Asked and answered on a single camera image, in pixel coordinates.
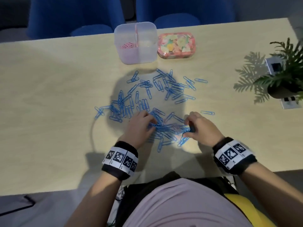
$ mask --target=potted plant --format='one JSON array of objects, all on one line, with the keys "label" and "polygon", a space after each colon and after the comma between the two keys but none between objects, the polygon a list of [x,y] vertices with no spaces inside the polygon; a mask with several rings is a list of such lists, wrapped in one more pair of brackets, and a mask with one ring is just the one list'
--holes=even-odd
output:
[{"label": "potted plant", "polygon": [[290,43],[290,38],[284,42],[271,42],[278,44],[277,53],[270,54],[282,59],[282,66],[275,74],[267,74],[255,80],[254,84],[267,86],[268,94],[276,99],[298,95],[303,99],[303,47],[300,42],[296,47]]}]

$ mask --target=pink shirt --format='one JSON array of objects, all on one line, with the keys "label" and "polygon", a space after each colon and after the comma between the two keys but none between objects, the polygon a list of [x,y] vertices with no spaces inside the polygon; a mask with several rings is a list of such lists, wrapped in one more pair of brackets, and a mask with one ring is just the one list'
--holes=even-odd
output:
[{"label": "pink shirt", "polygon": [[199,183],[178,179],[154,189],[135,208],[123,227],[252,227],[226,198]]}]

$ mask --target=blue chair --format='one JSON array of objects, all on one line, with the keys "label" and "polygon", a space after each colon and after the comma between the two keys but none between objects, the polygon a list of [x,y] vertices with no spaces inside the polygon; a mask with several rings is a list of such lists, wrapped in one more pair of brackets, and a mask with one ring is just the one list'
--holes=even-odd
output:
[{"label": "blue chair", "polygon": [[157,29],[236,21],[233,0],[137,0],[137,21]]},{"label": "blue chair", "polygon": [[113,33],[125,20],[120,0],[32,0],[32,39]]}]

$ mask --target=person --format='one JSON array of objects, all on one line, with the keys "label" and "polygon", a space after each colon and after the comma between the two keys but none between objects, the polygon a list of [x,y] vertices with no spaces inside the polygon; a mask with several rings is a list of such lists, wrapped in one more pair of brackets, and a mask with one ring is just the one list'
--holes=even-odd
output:
[{"label": "person", "polygon": [[[107,225],[121,182],[135,168],[137,150],[155,131],[155,127],[148,128],[150,122],[155,124],[156,119],[146,111],[131,118],[125,133],[103,161],[99,179],[65,227]],[[244,144],[225,137],[198,112],[191,112],[184,124],[189,122],[194,124],[195,132],[183,136],[211,146],[217,165],[239,175],[278,226],[302,226],[300,191],[259,163]],[[172,172],[149,183],[130,185],[120,203],[116,226],[275,226],[246,198],[241,197],[240,202],[234,199],[237,196],[241,197],[222,193],[207,179],[195,181]]]}]

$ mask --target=plant pot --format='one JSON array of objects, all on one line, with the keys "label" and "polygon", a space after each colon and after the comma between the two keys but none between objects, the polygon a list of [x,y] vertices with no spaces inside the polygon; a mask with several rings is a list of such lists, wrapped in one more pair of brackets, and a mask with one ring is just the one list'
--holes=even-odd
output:
[{"label": "plant pot", "polygon": [[281,83],[281,85],[278,87],[277,86],[267,87],[268,94],[275,99],[292,97],[297,95],[299,91],[303,91],[303,90],[296,84],[289,84],[289,83]]}]

